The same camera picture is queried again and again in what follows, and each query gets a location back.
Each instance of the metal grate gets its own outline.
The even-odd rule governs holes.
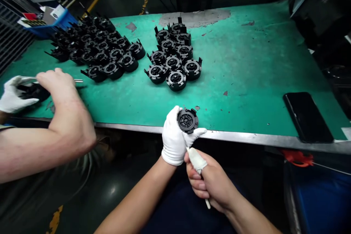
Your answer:
[[[17,23],[15,11],[0,3],[0,75],[33,42],[34,35]]]

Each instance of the gray patch on table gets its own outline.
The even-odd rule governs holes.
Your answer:
[[[51,112],[52,112],[53,114],[55,114],[55,105],[52,105],[52,106],[50,107],[50,110],[51,110]]]
[[[50,108],[50,104],[51,104],[51,102],[52,102],[52,101],[49,101],[49,103],[47,104],[47,106],[46,106],[46,109],[45,109],[45,110],[47,110],[47,109],[49,109],[49,108]]]
[[[162,27],[166,27],[168,23],[177,23],[178,17],[182,17],[182,22],[187,28],[204,27],[229,18],[230,10],[212,9],[192,13],[167,13],[162,14],[158,24]]]
[[[136,30],[136,26],[133,22],[130,22],[130,24],[126,25],[125,27],[130,29],[132,31],[132,33]]]

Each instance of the forearm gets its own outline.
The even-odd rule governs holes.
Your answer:
[[[77,91],[65,94],[53,95],[56,110],[48,129],[0,132],[0,183],[70,162],[94,146],[94,126]]]
[[[4,124],[9,118],[10,114],[0,111],[0,124]]]
[[[162,157],[101,223],[95,234],[139,233],[154,211],[176,166]]]
[[[239,234],[281,232],[233,186],[231,204],[225,215]]]

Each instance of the blue bin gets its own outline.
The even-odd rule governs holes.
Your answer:
[[[37,26],[37,27],[24,27],[24,29],[32,32],[42,39],[49,39],[49,37],[57,31],[57,28],[60,27],[63,30],[71,27],[70,23],[77,23],[77,20],[68,12],[65,8],[65,11],[62,15],[51,25]]]

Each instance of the metal table edge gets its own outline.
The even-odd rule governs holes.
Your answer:
[[[28,118],[27,120],[51,121],[49,118]],[[131,124],[113,124],[95,122],[94,126],[97,128],[112,128],[136,132],[149,132],[162,134],[163,127],[145,126],[145,125],[131,125]],[[335,154],[351,154],[351,141],[335,140],[333,143],[303,143],[295,136],[282,135],[265,135],[258,133],[243,133],[243,132],[224,132],[208,130],[207,133],[200,138],[214,139],[222,141],[231,141],[236,143],[258,144],[262,146],[273,146],[280,148],[290,148],[305,151],[327,152]]]

